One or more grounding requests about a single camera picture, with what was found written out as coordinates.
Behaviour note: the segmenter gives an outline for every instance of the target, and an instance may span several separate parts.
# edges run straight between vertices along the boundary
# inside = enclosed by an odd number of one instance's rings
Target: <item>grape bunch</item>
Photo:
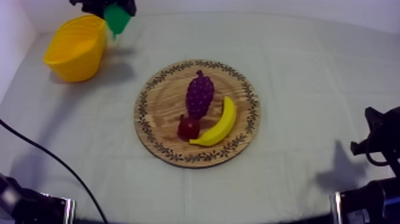
[[[204,76],[201,70],[196,72],[197,78],[187,87],[186,108],[189,117],[200,120],[207,114],[208,107],[214,98],[214,84],[210,77]]]

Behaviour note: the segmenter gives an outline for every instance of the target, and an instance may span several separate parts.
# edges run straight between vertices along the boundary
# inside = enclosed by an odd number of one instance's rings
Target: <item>table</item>
[[[354,157],[367,137],[364,109],[400,104],[397,35],[268,14],[157,15],[132,20],[109,44],[99,73],[60,82],[42,62],[41,36],[0,106],[9,125],[48,147],[89,185],[117,223],[271,223],[329,211],[328,195],[392,176]],[[203,58],[226,63],[255,86],[261,123],[250,146],[209,169],[182,169],[138,139],[133,107],[161,68]],[[77,200],[87,193],[52,158],[0,129],[0,171],[22,186]]]

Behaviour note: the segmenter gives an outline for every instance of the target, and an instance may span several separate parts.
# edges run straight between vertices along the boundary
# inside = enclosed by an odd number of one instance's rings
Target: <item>wooden plate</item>
[[[237,106],[235,125],[228,136],[212,147],[189,145],[177,136],[179,117],[187,116],[186,91],[196,71],[214,83],[214,99],[200,120],[200,135],[221,117],[224,96]],[[144,146],[161,160],[180,167],[215,166],[238,155],[251,142],[260,122],[260,104],[249,81],[235,69],[207,60],[186,60],[153,75],[135,104],[135,127]]]

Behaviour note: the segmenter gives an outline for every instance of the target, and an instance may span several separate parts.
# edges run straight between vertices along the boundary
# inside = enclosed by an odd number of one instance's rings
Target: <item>green toy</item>
[[[104,9],[104,19],[112,31],[112,38],[116,39],[117,35],[124,31],[131,16],[117,4],[111,4]]]

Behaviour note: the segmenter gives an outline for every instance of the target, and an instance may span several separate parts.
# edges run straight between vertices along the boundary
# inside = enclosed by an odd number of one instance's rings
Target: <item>yellow banana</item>
[[[221,119],[210,130],[204,132],[198,139],[190,139],[192,145],[213,146],[224,139],[232,129],[236,120],[236,106],[229,97],[224,97],[224,107]]]

